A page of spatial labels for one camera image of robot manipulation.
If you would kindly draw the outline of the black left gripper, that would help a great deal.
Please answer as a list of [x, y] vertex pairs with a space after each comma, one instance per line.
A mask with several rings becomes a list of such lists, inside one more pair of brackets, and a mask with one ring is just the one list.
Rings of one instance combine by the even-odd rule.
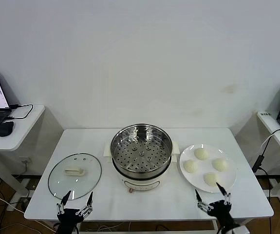
[[60, 203], [56, 204], [57, 217], [59, 220], [59, 226], [56, 231], [57, 234], [72, 234], [73, 229], [76, 229], [76, 233], [78, 234], [79, 229], [77, 224], [81, 223], [84, 220], [84, 217], [87, 217], [93, 211], [93, 192], [90, 193], [86, 205], [81, 210], [70, 208], [64, 209], [70, 194], [71, 190], [67, 192]]

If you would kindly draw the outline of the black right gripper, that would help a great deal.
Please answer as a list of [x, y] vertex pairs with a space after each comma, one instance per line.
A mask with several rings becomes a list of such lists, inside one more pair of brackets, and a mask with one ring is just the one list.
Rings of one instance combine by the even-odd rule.
[[198, 191], [195, 190], [196, 199], [197, 199], [197, 207], [202, 211], [207, 211], [209, 216], [216, 217], [220, 226], [222, 228], [233, 228], [235, 225], [234, 219], [230, 215], [231, 211], [231, 203], [230, 197], [231, 193], [228, 193], [224, 187], [222, 187], [218, 182], [216, 182], [217, 187], [220, 192], [224, 196], [224, 200], [219, 200], [210, 204], [204, 202]]

